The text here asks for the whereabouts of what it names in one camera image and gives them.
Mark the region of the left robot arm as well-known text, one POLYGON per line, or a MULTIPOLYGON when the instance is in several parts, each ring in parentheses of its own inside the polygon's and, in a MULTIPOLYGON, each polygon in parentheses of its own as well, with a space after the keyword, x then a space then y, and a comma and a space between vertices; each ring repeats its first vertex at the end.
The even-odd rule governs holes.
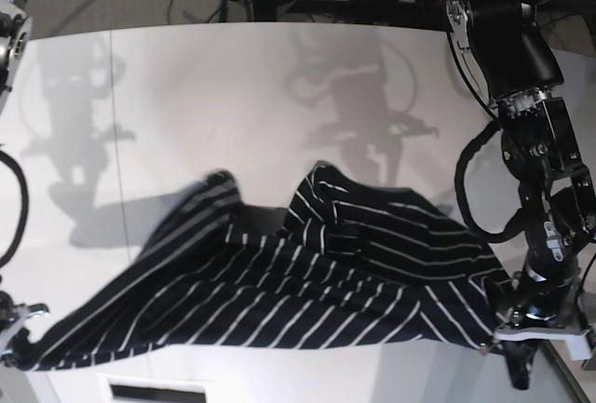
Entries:
POLYGON ((537 24, 552 0, 444 0, 445 18, 465 30, 487 84, 487 127, 463 150, 454 185, 463 220, 491 244, 524 235, 528 250, 518 286, 498 303, 518 327, 554 327, 576 303, 578 253, 595 236, 595 190, 565 102, 554 95, 562 70, 537 24), (502 231, 474 220, 465 189, 467 164, 494 135, 518 181, 520 208, 502 231))

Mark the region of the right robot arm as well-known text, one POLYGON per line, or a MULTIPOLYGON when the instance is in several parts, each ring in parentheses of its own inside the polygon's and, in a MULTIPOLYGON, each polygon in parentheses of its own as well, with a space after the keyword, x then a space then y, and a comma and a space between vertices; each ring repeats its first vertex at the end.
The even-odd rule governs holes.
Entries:
MULTIPOLYGON (((26 12, 27 0, 1 0, 1 105, 9 94, 33 33, 33 17, 26 12)), ((12 239, 1 252, 1 266, 6 267, 17 253, 23 239, 30 209, 29 188, 19 162, 10 154, 1 153, 1 165, 13 173, 20 190, 20 215, 12 239)), ((16 368, 19 364, 19 343, 24 338, 25 322, 46 315, 42 303, 16 304, 5 291, 1 292, 1 363, 16 368)))

